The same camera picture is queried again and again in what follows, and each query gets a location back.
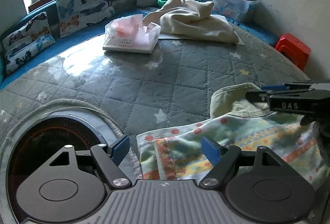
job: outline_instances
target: quilted mattress cover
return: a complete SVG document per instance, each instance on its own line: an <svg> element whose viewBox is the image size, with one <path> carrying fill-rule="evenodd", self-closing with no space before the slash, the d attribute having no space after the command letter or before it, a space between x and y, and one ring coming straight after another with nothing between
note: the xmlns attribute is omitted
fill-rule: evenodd
<svg viewBox="0 0 330 224"><path fill-rule="evenodd" d="M212 94L225 86L257 86L308 77L268 44L234 26L245 45L159 40L152 54L104 52L104 35L31 69L0 91L0 144L25 115L51 100L76 98L105 110L124 133L209 118Z"/></svg>

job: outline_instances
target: transparent plastic box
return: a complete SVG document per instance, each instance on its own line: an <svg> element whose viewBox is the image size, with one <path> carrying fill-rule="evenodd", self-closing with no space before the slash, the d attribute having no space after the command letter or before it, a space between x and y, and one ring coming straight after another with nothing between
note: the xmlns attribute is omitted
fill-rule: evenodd
<svg viewBox="0 0 330 224"><path fill-rule="evenodd" d="M251 22L258 7L258 1L212 0L213 11L240 23Z"/></svg>

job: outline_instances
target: paper sheet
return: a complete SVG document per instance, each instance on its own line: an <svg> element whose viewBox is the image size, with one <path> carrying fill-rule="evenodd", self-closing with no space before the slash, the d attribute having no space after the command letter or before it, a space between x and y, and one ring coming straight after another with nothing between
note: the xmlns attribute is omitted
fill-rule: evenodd
<svg viewBox="0 0 330 224"><path fill-rule="evenodd" d="M212 14L211 16L217 18L217 19L220 19L222 21L227 21L227 19L223 16L223 15L215 15L215 14ZM187 35L183 35L183 34L169 34L169 33L161 33L159 35L159 38L158 39L185 39L185 40L196 40L195 38L192 38L192 37L189 37ZM241 38L238 36L238 43L237 45L242 45L244 46L245 44L243 43L243 41L241 40Z"/></svg>

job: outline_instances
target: red stool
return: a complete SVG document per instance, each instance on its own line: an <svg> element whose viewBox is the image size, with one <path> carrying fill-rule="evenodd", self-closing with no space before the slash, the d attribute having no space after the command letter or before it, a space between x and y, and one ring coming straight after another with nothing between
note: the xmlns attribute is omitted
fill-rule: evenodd
<svg viewBox="0 0 330 224"><path fill-rule="evenodd" d="M311 49L290 33L281 36L275 49L303 70L308 61Z"/></svg>

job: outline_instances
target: white cloth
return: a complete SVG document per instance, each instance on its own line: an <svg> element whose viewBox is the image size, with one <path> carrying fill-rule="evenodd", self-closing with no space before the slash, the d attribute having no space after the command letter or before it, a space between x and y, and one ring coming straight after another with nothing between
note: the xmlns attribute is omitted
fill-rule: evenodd
<svg viewBox="0 0 330 224"><path fill-rule="evenodd" d="M211 17L213 2L168 0L158 11L149 13L143 25L154 22L161 32L184 34L200 40L238 43L239 38L228 22Z"/></svg>

